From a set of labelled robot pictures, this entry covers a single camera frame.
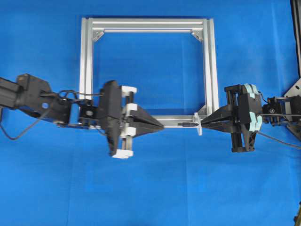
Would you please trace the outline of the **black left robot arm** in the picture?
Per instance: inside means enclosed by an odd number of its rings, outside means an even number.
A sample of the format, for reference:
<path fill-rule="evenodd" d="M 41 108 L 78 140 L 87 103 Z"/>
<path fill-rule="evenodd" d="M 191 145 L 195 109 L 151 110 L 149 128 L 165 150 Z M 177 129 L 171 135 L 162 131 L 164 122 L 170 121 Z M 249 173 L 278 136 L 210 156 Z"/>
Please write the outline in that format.
<path fill-rule="evenodd" d="M 108 81 L 97 94 L 99 104 L 94 106 L 92 100 L 79 99 L 79 92 L 55 93 L 48 82 L 22 74 L 16 82 L 1 78 L 0 106 L 63 128 L 94 128 L 106 136 L 112 158 L 128 159 L 133 156 L 133 138 L 164 129 L 158 120 L 134 103 L 136 92 L 135 87 Z"/>

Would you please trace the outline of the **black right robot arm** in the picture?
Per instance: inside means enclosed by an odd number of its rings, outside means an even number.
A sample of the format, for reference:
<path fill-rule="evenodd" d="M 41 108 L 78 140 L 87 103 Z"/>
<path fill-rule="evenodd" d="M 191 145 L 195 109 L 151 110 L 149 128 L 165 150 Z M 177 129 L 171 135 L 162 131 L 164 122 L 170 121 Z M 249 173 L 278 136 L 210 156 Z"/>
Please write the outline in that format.
<path fill-rule="evenodd" d="M 263 124 L 301 127 L 301 97 L 271 97 L 264 100 L 253 84 L 228 86 L 224 89 L 227 105 L 220 107 L 201 121 L 201 126 L 230 133 L 232 152 L 254 150 L 256 135 Z"/>

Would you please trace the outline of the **right gripper, teal pads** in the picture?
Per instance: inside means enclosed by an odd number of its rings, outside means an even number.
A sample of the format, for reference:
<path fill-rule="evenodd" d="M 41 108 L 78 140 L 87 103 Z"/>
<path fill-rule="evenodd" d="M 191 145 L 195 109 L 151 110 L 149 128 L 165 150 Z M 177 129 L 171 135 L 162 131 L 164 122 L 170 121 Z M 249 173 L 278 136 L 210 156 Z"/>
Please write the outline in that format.
<path fill-rule="evenodd" d="M 255 85 L 249 83 L 228 86 L 224 91 L 228 105 L 204 118 L 201 125 L 205 129 L 231 133 L 232 152 L 251 152 L 256 133 L 263 123 L 260 93 Z"/>

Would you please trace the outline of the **left gripper, white rail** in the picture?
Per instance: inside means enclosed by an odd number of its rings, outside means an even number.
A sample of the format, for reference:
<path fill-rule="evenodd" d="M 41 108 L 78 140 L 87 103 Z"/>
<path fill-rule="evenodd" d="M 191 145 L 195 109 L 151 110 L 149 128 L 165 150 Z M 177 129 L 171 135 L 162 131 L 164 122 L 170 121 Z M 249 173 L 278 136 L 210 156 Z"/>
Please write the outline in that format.
<path fill-rule="evenodd" d="M 134 103 L 137 88 L 119 86 L 116 81 L 109 81 L 101 89 L 101 98 L 96 118 L 105 131 L 110 156 L 128 159 L 133 156 L 132 139 L 142 135 L 159 132 L 164 126 Z"/>

